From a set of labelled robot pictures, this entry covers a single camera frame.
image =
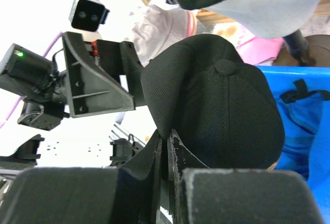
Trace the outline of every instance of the camera lens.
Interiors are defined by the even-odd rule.
[[[79,18],[81,18],[81,19],[84,19],[84,18],[86,18],[86,13],[85,12],[83,12],[83,11],[81,11],[81,12],[79,12]]]
[[[94,15],[92,15],[92,21],[94,21],[94,22],[97,22],[97,20],[98,20],[98,18],[97,18],[97,16],[94,14]]]

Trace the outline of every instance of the pink cloth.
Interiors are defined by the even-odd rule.
[[[283,45],[283,39],[266,40],[253,35],[241,26],[240,45],[237,52],[245,63],[258,65],[267,60],[275,60]]]

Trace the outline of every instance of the black strap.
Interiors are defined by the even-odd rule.
[[[285,104],[294,103],[297,100],[305,99],[317,93],[322,96],[324,101],[330,100],[330,92],[327,90],[314,90],[309,92],[306,82],[303,79],[295,81],[293,84],[296,87],[296,91],[288,91],[280,96]]]

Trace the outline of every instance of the blue fabric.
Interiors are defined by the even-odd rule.
[[[285,145],[276,169],[296,171],[309,185],[330,224],[330,101],[320,94],[276,103],[285,128]]]

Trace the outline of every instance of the camera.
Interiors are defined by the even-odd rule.
[[[95,32],[109,12],[99,0],[73,0],[69,21],[73,28]]]

